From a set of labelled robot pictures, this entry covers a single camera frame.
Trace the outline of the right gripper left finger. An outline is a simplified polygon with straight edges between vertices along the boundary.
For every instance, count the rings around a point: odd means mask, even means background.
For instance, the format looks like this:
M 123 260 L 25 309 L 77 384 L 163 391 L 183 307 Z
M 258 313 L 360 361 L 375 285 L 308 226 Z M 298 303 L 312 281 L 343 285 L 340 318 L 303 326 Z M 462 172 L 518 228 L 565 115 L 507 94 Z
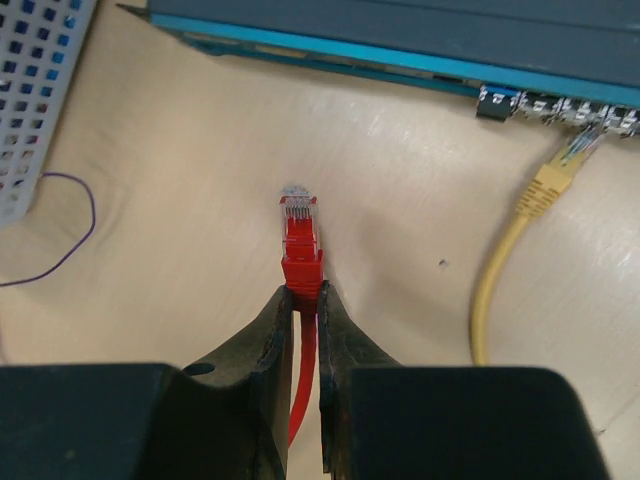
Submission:
M 292 383 L 290 291 L 184 368 L 1 371 L 5 479 L 282 479 Z

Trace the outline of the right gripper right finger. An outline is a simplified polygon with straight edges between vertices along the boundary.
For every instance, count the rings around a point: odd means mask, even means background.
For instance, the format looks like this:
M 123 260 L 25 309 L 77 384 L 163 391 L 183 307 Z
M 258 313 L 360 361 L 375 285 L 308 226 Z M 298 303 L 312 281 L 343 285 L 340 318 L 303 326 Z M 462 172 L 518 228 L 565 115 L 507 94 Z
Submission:
M 404 366 L 318 300 L 323 469 L 334 479 L 606 479 L 579 396 L 532 367 Z

